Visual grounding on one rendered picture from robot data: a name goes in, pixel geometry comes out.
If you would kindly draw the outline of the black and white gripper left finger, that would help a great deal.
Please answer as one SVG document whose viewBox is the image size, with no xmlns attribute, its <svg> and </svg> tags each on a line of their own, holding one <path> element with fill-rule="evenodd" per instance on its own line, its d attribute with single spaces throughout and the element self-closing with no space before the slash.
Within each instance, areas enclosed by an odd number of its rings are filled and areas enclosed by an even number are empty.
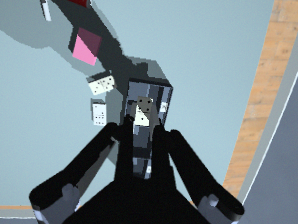
<svg viewBox="0 0 298 224">
<path fill-rule="evenodd" d="M 80 205 L 83 196 L 102 164 L 120 141 L 113 187 L 109 224 L 130 224 L 133 213 L 133 133 L 137 103 L 123 125 L 107 123 L 79 154 L 60 172 L 36 186 L 29 200 L 38 224 L 62 224 Z"/>
</svg>

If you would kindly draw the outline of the red battery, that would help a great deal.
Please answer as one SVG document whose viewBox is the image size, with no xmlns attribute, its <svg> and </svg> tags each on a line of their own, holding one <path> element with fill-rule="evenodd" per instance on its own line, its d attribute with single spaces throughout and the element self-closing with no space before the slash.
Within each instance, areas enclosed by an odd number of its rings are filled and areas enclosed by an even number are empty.
<svg viewBox="0 0 298 224">
<path fill-rule="evenodd" d="M 73 3 L 76 3 L 78 5 L 81 5 L 83 7 L 86 7 L 88 9 L 91 8 L 91 5 L 92 5 L 92 1 L 91 0 L 68 0 L 68 1 L 71 1 Z"/>
</svg>

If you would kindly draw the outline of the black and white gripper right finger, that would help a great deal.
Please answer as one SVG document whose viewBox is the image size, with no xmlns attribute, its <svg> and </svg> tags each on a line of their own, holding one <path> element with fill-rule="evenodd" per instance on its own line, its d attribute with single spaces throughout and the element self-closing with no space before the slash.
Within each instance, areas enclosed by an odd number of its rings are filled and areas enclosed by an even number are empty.
<svg viewBox="0 0 298 224">
<path fill-rule="evenodd" d="M 245 212 L 243 205 L 215 180 L 178 130 L 165 130 L 156 105 L 151 106 L 149 128 L 158 224 L 180 224 L 183 218 L 169 155 L 194 205 L 209 223 L 237 224 Z"/>
</svg>

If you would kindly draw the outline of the dark grey rack of bins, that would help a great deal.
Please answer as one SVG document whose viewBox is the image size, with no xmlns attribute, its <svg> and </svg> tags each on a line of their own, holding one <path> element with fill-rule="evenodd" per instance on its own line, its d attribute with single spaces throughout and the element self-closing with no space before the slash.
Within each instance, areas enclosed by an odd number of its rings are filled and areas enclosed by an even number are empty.
<svg viewBox="0 0 298 224">
<path fill-rule="evenodd" d="M 150 97 L 153 98 L 152 105 L 156 105 L 158 117 L 161 119 L 164 127 L 173 90 L 174 88 L 171 84 L 130 78 L 128 81 L 125 116 L 130 114 L 132 103 L 137 103 L 138 96 Z M 143 179 L 151 178 L 151 144 L 149 125 L 134 125 L 133 176 Z"/>
</svg>

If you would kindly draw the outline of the white domino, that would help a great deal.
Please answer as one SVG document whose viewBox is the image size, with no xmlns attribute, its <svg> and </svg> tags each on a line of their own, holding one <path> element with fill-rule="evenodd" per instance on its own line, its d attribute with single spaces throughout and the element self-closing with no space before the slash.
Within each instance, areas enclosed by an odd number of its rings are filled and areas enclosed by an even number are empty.
<svg viewBox="0 0 298 224">
<path fill-rule="evenodd" d="M 106 104 L 94 103 L 94 125 L 106 125 Z"/>
<path fill-rule="evenodd" d="M 114 80 L 113 75 L 94 81 L 92 83 L 89 83 L 89 86 L 94 95 L 117 88 L 117 84 Z"/>
<path fill-rule="evenodd" d="M 152 102 L 153 98 L 138 96 L 135 125 L 149 125 Z"/>
</svg>

